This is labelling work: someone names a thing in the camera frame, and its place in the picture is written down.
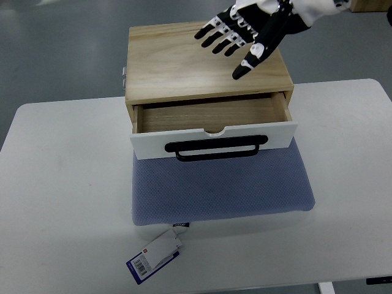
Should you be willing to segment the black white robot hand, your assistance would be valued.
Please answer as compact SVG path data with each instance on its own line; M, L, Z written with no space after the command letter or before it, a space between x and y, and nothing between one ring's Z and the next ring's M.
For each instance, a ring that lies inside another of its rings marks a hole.
M269 58L286 35L308 30L319 18L350 6L350 1L236 1L200 28L194 38L207 37L203 48L218 41L212 52L223 51L226 57L249 44L249 52L232 73L238 80Z

